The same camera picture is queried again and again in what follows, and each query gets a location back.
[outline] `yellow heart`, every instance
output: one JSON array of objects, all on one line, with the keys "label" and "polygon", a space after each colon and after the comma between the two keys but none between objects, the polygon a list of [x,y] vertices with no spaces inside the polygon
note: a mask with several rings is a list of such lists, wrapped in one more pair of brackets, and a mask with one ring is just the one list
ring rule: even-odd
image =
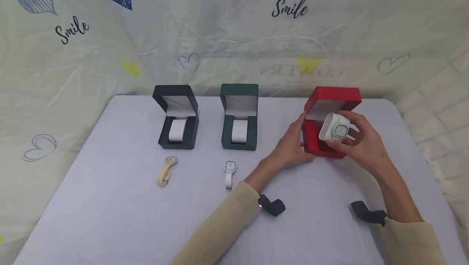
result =
[{"label": "yellow heart", "polygon": [[135,61],[125,62],[119,61],[118,62],[124,70],[128,71],[130,74],[133,74],[136,77],[140,77],[140,69],[138,68],[138,64]]},{"label": "yellow heart", "polygon": [[312,59],[309,59],[306,55],[299,55],[296,57],[296,66],[303,74],[311,74],[316,68],[318,68],[322,61],[322,55],[317,55]]}]

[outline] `table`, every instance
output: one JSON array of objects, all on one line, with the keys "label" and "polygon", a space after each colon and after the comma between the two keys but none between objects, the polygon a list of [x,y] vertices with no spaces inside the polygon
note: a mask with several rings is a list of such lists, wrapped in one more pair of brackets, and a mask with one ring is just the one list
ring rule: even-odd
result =
[{"label": "table", "polygon": [[[224,112],[218,97],[197,97],[200,124],[194,150],[158,145],[165,114],[150,96],[115,96],[37,223],[15,265],[163,265],[229,194],[226,160],[237,162],[234,182],[267,156],[304,98],[259,98],[256,151],[224,150]],[[457,222],[430,167],[396,107],[364,99],[356,109],[382,135],[423,218],[441,241],[449,264],[468,264]],[[178,157],[166,187],[155,184],[164,158]],[[286,211],[265,212],[219,264],[389,264],[377,227],[358,221],[349,204],[384,209],[374,179],[349,158],[316,158],[286,169],[265,194]]]}]

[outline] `white watch strap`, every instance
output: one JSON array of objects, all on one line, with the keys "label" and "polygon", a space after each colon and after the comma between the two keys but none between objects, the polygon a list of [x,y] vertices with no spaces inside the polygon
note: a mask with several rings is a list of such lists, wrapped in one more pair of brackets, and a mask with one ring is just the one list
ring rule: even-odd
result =
[{"label": "white watch strap", "polygon": [[160,173],[158,174],[158,178],[156,179],[157,185],[164,187],[168,183],[169,177],[171,176],[171,170],[173,170],[173,166],[175,164],[176,162],[164,163],[163,168],[160,170]]},{"label": "white watch strap", "polygon": [[233,175],[234,175],[234,172],[232,171],[226,171],[226,176],[225,176],[225,187],[226,188],[232,188],[233,186]]},{"label": "white watch strap", "polygon": [[351,121],[342,114],[337,114],[337,116],[339,116],[339,123],[344,124],[348,127]]}]

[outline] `square watch face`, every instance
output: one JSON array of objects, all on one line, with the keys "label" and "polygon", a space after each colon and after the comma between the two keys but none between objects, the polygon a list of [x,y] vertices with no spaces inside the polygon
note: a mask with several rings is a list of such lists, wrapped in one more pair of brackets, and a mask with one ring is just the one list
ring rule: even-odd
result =
[{"label": "square watch face", "polygon": [[226,161],[225,169],[228,171],[234,171],[236,169],[236,163],[234,161]]},{"label": "square watch face", "polygon": [[344,125],[337,125],[334,129],[334,136],[339,138],[345,138],[348,133],[348,127]]}]

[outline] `watch face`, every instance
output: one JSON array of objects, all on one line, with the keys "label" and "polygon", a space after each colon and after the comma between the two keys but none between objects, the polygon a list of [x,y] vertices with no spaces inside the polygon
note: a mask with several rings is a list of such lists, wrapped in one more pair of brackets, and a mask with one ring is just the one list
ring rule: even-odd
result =
[{"label": "watch face", "polygon": [[176,161],[177,161],[177,157],[176,157],[176,156],[168,156],[168,157],[166,157],[166,162],[167,162],[167,163],[174,164],[174,163],[176,163]]},{"label": "watch face", "polygon": [[225,170],[235,171],[235,169],[236,169],[236,163],[234,161],[226,161]]},{"label": "watch face", "polygon": [[339,138],[345,138],[348,133],[348,127],[344,125],[337,125],[334,129],[334,136]]}]

